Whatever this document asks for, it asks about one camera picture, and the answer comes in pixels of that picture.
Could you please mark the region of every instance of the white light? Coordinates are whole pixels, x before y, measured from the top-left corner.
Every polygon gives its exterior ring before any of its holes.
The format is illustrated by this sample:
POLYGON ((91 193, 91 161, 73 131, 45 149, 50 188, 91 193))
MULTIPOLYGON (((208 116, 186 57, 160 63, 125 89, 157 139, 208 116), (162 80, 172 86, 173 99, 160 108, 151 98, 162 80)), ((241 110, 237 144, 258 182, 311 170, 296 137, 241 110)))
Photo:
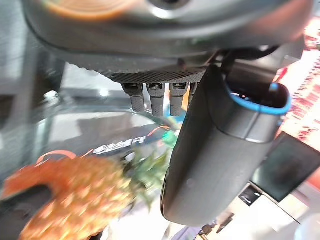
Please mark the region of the white light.
POLYGON ((189 12, 190 4, 182 6, 178 9, 167 10, 167 9, 159 8, 151 3, 148 3, 148 8, 151 14, 153 14, 154 16, 160 19, 177 19, 186 15, 189 12))
POLYGON ((56 91, 49 91, 44 95, 44 98, 48 101, 57 98, 58 93, 56 91))
POLYGON ((265 52, 269 49, 270 47, 268 45, 263 45, 263 46, 259 46, 259 50, 262 52, 265 52))
POLYGON ((110 93, 107 89, 100 90, 99 94, 101 97, 108 97, 110 95, 110 93))

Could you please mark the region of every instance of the orange pineapple skin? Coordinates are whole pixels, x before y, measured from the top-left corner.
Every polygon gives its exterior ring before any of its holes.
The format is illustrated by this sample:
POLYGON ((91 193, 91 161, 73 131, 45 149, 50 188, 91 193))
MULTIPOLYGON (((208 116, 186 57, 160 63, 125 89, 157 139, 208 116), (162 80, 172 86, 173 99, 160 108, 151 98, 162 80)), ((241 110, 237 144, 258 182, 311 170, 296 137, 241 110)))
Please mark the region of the orange pineapple skin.
POLYGON ((87 240, 119 217, 133 199, 115 161, 99 157, 64 158, 27 166, 9 177, 2 198, 47 185, 54 199, 25 226, 20 240, 87 240))

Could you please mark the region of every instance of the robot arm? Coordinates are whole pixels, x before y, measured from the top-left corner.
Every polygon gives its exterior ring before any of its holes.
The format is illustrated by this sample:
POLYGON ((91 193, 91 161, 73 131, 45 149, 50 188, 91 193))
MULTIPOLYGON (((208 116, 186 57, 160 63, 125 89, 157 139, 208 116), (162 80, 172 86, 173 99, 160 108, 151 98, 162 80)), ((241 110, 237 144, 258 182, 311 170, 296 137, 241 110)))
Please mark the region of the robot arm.
POLYGON ((146 84, 161 116, 170 84, 171 114, 179 115, 191 83, 161 210, 169 221, 200 226, 228 206, 267 153, 290 108, 287 89, 272 81, 301 57, 317 1, 110 2, 22 4, 46 48, 122 84, 134 111, 144 111, 146 84))

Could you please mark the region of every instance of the blue ring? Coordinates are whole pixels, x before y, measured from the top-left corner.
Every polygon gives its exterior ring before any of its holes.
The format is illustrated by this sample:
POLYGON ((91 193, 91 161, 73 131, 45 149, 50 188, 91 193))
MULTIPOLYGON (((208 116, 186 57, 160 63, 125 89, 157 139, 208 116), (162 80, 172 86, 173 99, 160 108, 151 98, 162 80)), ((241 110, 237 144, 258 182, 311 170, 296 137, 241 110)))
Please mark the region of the blue ring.
MULTIPOLYGON (((273 84, 270 85, 270 90, 277 91, 280 86, 281 85, 279 85, 278 83, 273 83, 273 84)), ((246 108, 248 110, 251 110, 251 111, 260 112, 262 114, 268 114, 268 115, 284 116, 291 109, 292 99, 291 99, 290 93, 289 93, 287 88, 285 88, 285 91, 287 93, 288 98, 287 98, 287 102, 286 102, 285 106, 282 107, 282 108, 264 106, 264 105, 260 105, 260 104, 253 103, 253 102, 250 102, 250 101, 246 101, 246 100, 244 100, 244 99, 242 99, 242 98, 240 98, 238 96, 233 95, 231 90, 228 88, 228 86, 226 86, 226 88, 227 88, 227 90, 229 92, 230 97, 232 98, 232 100, 234 102, 236 102, 240 106, 242 106, 242 107, 244 107, 244 108, 246 108)))

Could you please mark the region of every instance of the pineapple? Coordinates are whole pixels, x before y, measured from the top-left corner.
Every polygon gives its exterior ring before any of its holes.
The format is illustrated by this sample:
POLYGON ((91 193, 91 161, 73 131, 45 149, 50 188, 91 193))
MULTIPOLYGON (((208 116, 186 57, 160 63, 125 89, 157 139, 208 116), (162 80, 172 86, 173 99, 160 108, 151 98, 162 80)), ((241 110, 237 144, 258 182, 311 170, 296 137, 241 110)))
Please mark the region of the pineapple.
POLYGON ((54 199, 25 226, 20 240, 87 240, 105 229, 138 197, 162 185, 167 153, 131 162, 95 156, 64 158, 27 166, 9 177, 3 197, 47 185, 54 199))

